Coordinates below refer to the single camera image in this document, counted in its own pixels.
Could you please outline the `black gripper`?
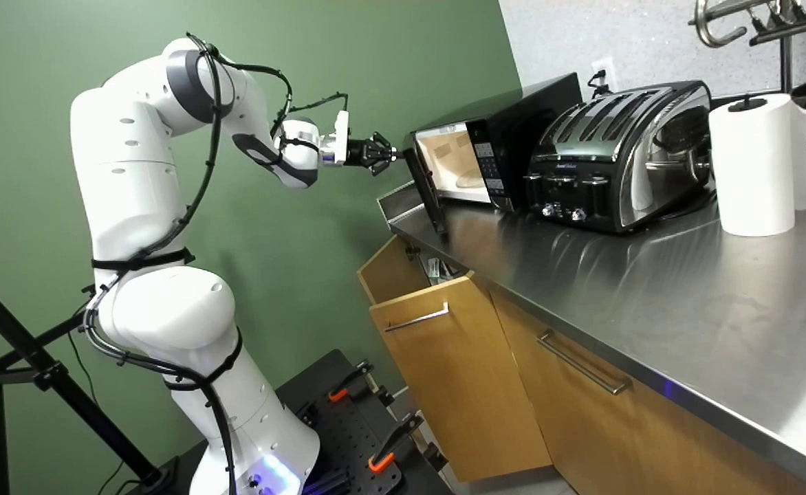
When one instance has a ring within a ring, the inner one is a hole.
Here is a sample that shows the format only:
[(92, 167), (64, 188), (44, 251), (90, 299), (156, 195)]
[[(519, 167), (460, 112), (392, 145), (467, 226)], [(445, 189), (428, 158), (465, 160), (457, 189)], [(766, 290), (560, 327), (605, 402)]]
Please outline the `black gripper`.
[(373, 133), (373, 138), (355, 138), (347, 144), (347, 162), (358, 167), (373, 167), (373, 175), (381, 175), (401, 162), (401, 158), (381, 160), (384, 153), (398, 153), (398, 144), (381, 133)]

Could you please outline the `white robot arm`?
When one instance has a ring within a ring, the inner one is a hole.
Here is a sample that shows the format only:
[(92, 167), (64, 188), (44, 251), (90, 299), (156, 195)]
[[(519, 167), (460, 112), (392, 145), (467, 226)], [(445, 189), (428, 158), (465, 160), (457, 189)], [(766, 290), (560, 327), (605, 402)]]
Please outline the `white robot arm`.
[(384, 171), (398, 148), (329, 130), (297, 105), (270, 109), (264, 70), (182, 35), (70, 103), (70, 158), (90, 230), (90, 343), (161, 378), (205, 452), (189, 495), (302, 495), (322, 439), (279, 405), (241, 343), (227, 284), (196, 268), (182, 230), (169, 140), (205, 126), (285, 188), (308, 188), (325, 164)]

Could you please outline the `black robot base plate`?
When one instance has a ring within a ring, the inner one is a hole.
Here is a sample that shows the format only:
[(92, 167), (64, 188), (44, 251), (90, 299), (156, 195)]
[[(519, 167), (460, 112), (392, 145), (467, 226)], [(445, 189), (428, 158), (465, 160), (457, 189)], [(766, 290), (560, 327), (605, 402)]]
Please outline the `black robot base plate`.
[(403, 416), (387, 413), (384, 394), (329, 405), (325, 394), (355, 365), (333, 350), (273, 389), (233, 350), (209, 371), (169, 375), (164, 386), (202, 442), (167, 463), (158, 495), (451, 495), (439, 452), (420, 452), (413, 433), (384, 472), (369, 472), (365, 460)]

